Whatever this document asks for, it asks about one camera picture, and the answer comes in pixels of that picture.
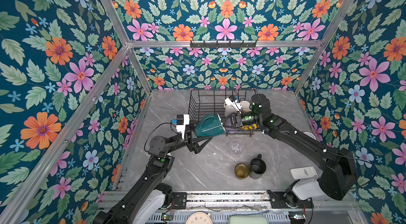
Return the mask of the yellow plastic mug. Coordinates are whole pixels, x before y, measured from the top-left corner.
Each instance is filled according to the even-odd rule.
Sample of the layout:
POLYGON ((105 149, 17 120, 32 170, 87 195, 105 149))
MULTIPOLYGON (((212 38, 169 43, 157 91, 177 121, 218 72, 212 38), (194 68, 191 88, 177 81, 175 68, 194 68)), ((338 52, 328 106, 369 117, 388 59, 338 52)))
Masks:
POLYGON ((254 131, 254 130, 258 129, 258 126, 257 126, 257 124, 245 125, 242 127, 242 129, 245 131, 254 131))

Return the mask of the cream white octagonal mug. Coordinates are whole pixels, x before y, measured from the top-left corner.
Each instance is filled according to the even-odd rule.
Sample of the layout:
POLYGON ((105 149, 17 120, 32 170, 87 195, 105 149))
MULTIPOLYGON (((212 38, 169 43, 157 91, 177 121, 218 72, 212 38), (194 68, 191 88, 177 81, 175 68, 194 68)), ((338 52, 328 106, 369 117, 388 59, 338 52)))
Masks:
POLYGON ((236 112, 236 110, 235 110, 235 108, 234 108, 234 106, 233 105, 227 105, 227 104, 224 104, 224 116, 225 117, 227 117, 227 116, 229 116, 230 114, 233 114, 233 113, 235 113, 236 112))

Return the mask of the lilac plastic cup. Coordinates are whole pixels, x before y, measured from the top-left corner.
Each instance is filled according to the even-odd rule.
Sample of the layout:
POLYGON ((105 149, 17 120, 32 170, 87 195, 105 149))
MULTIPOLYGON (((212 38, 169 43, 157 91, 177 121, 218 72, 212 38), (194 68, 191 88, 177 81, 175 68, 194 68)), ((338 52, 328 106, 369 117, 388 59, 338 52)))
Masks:
POLYGON ((227 134, 227 135, 230 135, 230 134, 236 134, 236 135, 238 135, 238 134, 241 134, 241 131, 240 131, 240 130, 237 130, 237 129, 231 129, 231 128, 229 128, 229 129, 226 130, 226 134, 227 134))

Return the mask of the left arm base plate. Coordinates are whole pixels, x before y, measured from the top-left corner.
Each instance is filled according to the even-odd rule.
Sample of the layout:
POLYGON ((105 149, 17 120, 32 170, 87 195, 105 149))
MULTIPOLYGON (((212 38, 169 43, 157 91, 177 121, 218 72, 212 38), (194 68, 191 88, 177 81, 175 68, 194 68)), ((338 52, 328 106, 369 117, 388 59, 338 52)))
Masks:
POLYGON ((164 193, 164 202, 160 210, 183 210, 186 209, 188 193, 187 192, 171 192, 164 193))

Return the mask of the clear glass cup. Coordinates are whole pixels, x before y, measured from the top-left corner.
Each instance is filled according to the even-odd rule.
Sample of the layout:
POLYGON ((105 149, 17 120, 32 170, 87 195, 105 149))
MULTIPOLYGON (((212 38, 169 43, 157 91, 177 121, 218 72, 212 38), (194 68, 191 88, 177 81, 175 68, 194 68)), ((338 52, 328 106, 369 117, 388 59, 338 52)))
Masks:
POLYGON ((241 155, 244 152, 245 145, 240 139, 233 139, 229 143, 229 152, 233 156, 241 155))

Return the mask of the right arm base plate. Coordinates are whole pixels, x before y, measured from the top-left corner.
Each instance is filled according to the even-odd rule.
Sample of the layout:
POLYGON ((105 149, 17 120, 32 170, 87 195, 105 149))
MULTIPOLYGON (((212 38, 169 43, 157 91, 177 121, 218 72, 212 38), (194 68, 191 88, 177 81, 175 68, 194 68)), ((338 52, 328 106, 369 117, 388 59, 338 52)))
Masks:
POLYGON ((300 200, 293 193, 285 191, 271 191, 267 190, 270 198, 270 204, 273 209, 312 209, 314 207, 312 199, 300 200))

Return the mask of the green mug white interior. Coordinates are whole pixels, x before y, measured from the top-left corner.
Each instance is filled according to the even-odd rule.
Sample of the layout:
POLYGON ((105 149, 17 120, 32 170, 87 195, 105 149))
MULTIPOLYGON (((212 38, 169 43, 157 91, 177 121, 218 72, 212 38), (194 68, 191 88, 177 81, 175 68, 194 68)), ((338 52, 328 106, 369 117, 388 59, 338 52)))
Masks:
POLYGON ((207 115, 195 126, 195 134, 197 137, 216 137, 225 133, 226 130, 218 114, 207 115))

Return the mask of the white mug red interior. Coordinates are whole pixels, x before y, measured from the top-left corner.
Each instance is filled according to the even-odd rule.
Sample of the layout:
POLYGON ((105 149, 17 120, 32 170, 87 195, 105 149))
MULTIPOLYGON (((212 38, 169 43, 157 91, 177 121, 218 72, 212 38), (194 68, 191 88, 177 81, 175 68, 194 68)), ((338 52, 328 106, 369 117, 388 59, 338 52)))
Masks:
POLYGON ((251 111, 251 108, 250 108, 251 103, 250 102, 244 100, 244 101, 241 101, 240 104, 241 104, 241 108, 242 108, 243 112, 250 112, 251 111))

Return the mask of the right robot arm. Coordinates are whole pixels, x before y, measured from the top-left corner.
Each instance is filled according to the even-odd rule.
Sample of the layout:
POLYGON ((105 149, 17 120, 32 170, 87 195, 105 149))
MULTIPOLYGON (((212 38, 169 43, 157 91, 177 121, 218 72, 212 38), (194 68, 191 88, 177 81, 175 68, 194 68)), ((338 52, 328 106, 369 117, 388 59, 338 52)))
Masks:
POLYGON ((317 141, 296 129, 283 117, 273 113, 270 101, 263 94, 251 97, 249 110, 235 96, 224 101, 226 118, 233 127, 257 126, 257 130, 294 148, 310 159, 322 171, 321 175, 296 179, 286 190, 283 201, 294 208, 299 201, 326 195, 340 201, 347 195, 358 179, 352 153, 347 149, 337 150, 317 141))

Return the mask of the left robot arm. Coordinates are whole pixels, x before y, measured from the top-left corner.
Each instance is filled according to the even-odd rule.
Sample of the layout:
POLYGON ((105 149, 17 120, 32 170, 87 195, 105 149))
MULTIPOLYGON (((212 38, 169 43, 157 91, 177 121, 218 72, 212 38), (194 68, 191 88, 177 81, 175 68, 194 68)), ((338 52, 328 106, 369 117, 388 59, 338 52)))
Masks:
POLYGON ((170 172, 171 152, 187 147, 198 154, 212 140, 211 136, 192 138, 177 134, 155 136, 150 140, 149 161, 145 171, 127 194, 108 212, 99 212, 94 224, 145 224, 161 207, 172 204, 172 188, 162 181, 170 172))

